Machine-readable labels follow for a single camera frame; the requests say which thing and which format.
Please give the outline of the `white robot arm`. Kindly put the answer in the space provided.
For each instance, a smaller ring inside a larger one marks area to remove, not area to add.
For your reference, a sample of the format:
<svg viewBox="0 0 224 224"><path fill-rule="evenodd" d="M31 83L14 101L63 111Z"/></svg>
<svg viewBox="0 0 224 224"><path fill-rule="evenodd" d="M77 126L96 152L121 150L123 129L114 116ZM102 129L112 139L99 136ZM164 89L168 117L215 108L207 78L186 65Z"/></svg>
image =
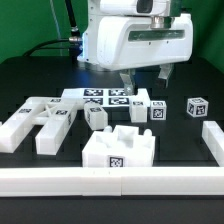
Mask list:
<svg viewBox="0 0 224 224"><path fill-rule="evenodd" d="M134 70L160 67L167 81L176 62L192 54L191 15L181 0L88 0L88 27L78 61L95 69L118 71L124 91L135 95Z"/></svg>

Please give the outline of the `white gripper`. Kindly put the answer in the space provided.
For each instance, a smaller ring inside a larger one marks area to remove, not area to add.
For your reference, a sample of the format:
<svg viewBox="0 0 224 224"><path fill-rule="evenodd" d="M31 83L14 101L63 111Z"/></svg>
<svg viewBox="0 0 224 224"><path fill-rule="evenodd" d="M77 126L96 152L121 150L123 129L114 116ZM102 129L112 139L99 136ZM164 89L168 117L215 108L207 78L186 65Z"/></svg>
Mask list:
<svg viewBox="0 0 224 224"><path fill-rule="evenodd" d="M176 17L169 29L152 29L150 17L104 17L98 29L97 60L109 70L122 70L126 95L135 95L135 70L161 65L157 84L167 88L175 63L192 54L193 25L189 14Z"/></svg>

